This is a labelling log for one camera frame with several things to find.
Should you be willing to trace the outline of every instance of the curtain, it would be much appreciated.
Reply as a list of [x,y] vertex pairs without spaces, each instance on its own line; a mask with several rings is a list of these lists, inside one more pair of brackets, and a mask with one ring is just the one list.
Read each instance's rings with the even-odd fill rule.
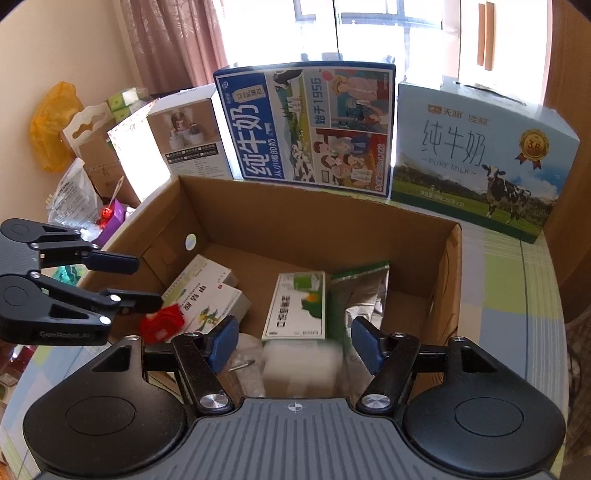
[[213,81],[226,53],[215,0],[121,0],[139,73],[150,93]]

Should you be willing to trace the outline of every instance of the purple box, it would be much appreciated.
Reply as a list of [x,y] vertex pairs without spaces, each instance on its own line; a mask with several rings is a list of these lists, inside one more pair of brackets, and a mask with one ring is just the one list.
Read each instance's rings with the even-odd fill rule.
[[107,222],[102,233],[94,240],[99,247],[103,248],[109,238],[113,236],[113,233],[123,224],[125,221],[125,208],[120,204],[119,200],[115,199],[113,203],[113,216]]

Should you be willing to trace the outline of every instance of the circular black pad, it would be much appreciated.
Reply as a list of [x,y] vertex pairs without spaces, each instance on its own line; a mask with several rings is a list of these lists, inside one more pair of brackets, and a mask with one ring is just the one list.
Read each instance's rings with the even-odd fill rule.
[[483,437],[502,437],[523,423],[521,410],[511,402],[492,397],[466,400],[456,407],[456,422]]
[[70,428],[84,435],[116,433],[129,426],[134,417],[134,406],[118,397],[85,398],[66,412]]
[[560,410],[523,380],[525,386],[495,382],[497,374],[465,375],[473,381],[444,382],[410,402],[403,425],[411,443],[465,475],[513,476],[547,466],[564,437]]
[[122,340],[37,400],[22,429],[42,471],[104,478],[162,458],[186,423],[181,402],[144,380],[141,340]]

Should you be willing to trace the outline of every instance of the red ornament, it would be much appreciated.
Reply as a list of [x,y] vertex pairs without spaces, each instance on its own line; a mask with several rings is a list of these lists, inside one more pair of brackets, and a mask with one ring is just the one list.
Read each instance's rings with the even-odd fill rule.
[[115,211],[111,207],[103,207],[103,209],[100,211],[100,218],[103,220],[111,220],[114,213]]
[[179,333],[184,325],[181,309],[177,304],[165,307],[159,312],[151,313],[142,318],[139,324],[139,334],[144,343],[160,343]]

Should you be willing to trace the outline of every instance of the gold medal badge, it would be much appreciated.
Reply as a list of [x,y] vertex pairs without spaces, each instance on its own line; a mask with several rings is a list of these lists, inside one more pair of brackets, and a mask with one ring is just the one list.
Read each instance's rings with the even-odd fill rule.
[[548,154],[550,142],[548,137],[541,130],[526,130],[519,139],[521,153],[515,157],[519,164],[530,160],[536,168],[542,169],[541,160]]

